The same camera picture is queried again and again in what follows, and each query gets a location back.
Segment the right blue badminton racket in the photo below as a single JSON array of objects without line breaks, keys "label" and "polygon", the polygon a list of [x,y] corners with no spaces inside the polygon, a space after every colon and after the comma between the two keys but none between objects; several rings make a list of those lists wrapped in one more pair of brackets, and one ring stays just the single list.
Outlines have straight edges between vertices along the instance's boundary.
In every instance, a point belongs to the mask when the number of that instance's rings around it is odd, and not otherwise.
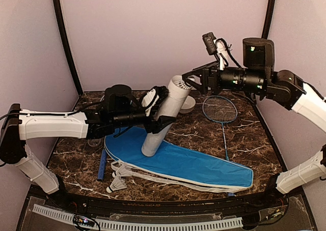
[{"label": "right blue badminton racket", "polygon": [[233,122],[237,117],[237,109],[233,102],[222,96],[210,96],[202,105],[204,115],[211,121],[220,123],[223,131],[225,159],[229,161],[224,125]]}]

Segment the white shuttlecock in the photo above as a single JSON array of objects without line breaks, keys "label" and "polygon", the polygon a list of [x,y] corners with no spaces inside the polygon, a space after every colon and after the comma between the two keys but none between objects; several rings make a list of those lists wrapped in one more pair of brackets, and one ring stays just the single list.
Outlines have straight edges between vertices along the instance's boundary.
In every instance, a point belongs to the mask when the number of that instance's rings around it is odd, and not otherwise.
[{"label": "white shuttlecock", "polygon": [[111,184],[106,188],[107,193],[112,193],[114,191],[126,189],[127,185],[123,179],[120,177],[115,177]]},{"label": "white shuttlecock", "polygon": [[120,167],[112,173],[112,177],[131,177],[132,171],[127,164],[121,164]]},{"label": "white shuttlecock", "polygon": [[191,90],[192,89],[192,86],[187,84],[184,80],[178,80],[175,82],[175,85],[180,88],[180,89],[183,89],[183,90]]}]

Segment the blue racket bag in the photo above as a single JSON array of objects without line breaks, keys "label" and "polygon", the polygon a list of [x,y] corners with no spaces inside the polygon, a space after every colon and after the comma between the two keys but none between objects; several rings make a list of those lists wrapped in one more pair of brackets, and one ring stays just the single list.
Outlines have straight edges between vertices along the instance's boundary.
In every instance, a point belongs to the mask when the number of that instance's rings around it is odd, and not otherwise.
[{"label": "blue racket bag", "polygon": [[133,127],[118,137],[105,137],[105,149],[114,159],[136,169],[204,187],[248,189],[253,170],[225,159],[162,141],[152,157],[141,149],[146,138],[143,128]]}]

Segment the white ceramic bowl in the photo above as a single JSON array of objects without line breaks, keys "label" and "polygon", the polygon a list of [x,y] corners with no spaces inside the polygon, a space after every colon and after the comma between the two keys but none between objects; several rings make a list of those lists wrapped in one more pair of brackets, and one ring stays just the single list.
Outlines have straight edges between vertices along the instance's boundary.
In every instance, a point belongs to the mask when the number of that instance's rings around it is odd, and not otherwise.
[{"label": "white ceramic bowl", "polygon": [[182,105],[179,113],[181,114],[187,114],[193,111],[194,107],[196,105],[196,101],[192,96],[187,96],[184,104]]}]

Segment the blue badminton racket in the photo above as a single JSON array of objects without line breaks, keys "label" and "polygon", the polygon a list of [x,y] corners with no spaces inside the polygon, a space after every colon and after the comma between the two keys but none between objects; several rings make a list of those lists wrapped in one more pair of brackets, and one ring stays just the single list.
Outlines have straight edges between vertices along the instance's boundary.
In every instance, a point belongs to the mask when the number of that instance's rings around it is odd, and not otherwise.
[{"label": "blue badminton racket", "polygon": [[99,182],[102,182],[104,180],[106,163],[107,163],[107,152],[106,149],[103,148],[101,152],[100,164],[99,164],[98,175],[97,175],[97,181]]},{"label": "blue badminton racket", "polygon": [[229,161],[224,125],[233,122],[237,117],[237,109],[233,102],[222,96],[210,96],[202,105],[204,115],[211,121],[220,123],[223,131],[225,159]]}]

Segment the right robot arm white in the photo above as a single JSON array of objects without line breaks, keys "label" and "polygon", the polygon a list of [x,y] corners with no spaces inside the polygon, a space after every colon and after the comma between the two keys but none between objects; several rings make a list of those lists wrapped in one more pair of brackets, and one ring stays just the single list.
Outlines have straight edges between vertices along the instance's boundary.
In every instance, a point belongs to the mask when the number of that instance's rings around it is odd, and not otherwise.
[{"label": "right robot arm white", "polygon": [[[304,82],[289,70],[274,70],[275,46],[272,40],[244,38],[243,67],[219,68],[218,62],[195,68],[182,75],[183,81],[201,94],[209,90],[218,94],[221,90],[242,91],[271,99],[292,110],[325,130],[325,97],[313,86]],[[325,179],[325,147],[309,160],[291,170],[269,179],[260,203],[270,208],[280,198],[298,186],[320,178]]]}]

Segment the black vertical frame post left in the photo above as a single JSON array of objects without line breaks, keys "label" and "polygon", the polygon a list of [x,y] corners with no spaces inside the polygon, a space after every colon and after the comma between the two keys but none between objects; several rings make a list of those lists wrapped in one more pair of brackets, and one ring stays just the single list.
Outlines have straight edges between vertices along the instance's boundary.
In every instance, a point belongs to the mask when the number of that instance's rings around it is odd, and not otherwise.
[{"label": "black vertical frame post left", "polygon": [[75,89],[77,91],[77,94],[81,96],[84,92],[82,89],[82,85],[79,79],[79,76],[77,74],[77,69],[73,60],[69,40],[68,40],[68,35],[65,27],[65,21],[64,21],[64,16],[63,16],[63,11],[62,11],[62,6],[61,6],[61,1],[60,0],[52,0],[53,2],[53,7],[55,10],[55,16],[57,20],[57,26],[62,42],[62,47],[64,50],[64,54],[66,57],[66,61],[68,64],[68,68],[75,86]]}]

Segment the black vertical frame post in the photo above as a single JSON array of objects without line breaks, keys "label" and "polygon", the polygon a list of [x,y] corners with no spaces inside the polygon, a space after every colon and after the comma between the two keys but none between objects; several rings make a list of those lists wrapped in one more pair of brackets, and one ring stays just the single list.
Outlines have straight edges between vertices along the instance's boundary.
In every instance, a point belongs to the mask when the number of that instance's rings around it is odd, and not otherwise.
[{"label": "black vertical frame post", "polygon": [[268,0],[261,38],[268,39],[276,0]]},{"label": "black vertical frame post", "polygon": [[57,26],[62,42],[62,47],[64,50],[64,54],[66,57],[66,61],[68,64],[68,68],[75,86],[75,89],[77,91],[77,94],[81,96],[84,92],[82,89],[82,85],[79,79],[79,76],[77,74],[77,69],[73,60],[69,40],[68,40],[68,35],[65,27],[65,21],[64,21],[64,16],[63,16],[63,11],[62,11],[62,6],[61,6],[61,1],[60,0],[52,0],[53,2],[53,7],[55,10],[55,16],[57,20]]}]

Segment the black vertical frame post right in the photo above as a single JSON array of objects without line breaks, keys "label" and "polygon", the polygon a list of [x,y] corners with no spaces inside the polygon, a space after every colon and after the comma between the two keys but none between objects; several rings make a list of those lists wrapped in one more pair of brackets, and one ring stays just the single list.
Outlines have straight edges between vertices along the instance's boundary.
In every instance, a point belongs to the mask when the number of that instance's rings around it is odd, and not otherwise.
[{"label": "black vertical frame post right", "polygon": [[276,0],[268,0],[261,38],[268,39]]}]

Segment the small circuit board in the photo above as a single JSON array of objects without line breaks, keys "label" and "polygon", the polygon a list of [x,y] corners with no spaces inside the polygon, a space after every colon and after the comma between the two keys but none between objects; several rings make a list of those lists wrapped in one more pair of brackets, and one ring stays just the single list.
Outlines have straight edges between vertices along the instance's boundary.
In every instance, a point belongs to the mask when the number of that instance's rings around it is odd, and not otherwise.
[{"label": "small circuit board", "polygon": [[84,216],[73,216],[73,223],[83,227],[94,227],[95,222]]}]

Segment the left blue badminton racket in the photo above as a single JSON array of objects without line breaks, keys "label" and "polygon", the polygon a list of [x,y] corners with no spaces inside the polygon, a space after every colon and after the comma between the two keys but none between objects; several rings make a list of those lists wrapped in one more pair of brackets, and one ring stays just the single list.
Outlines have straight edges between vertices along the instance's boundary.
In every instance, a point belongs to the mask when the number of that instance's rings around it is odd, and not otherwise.
[{"label": "left blue badminton racket", "polygon": [[106,163],[107,163],[107,152],[106,149],[103,148],[101,152],[100,164],[99,164],[98,175],[97,175],[97,181],[99,182],[102,182],[104,180]]}]

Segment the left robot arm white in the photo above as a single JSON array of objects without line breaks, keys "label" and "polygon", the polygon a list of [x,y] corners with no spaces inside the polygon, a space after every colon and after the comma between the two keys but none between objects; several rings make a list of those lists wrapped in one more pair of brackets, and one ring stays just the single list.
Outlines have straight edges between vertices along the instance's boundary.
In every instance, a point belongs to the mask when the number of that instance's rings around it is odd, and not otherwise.
[{"label": "left robot arm white", "polygon": [[175,122],[174,116],[155,117],[160,104],[167,98],[165,86],[155,86],[140,99],[132,89],[123,84],[107,88],[102,101],[88,104],[71,112],[39,112],[21,109],[12,104],[1,118],[1,161],[13,164],[31,181],[51,196],[61,209],[72,204],[72,198],[64,191],[64,184],[31,152],[26,141],[34,138],[73,137],[99,139],[142,125],[146,132],[157,134]]}]

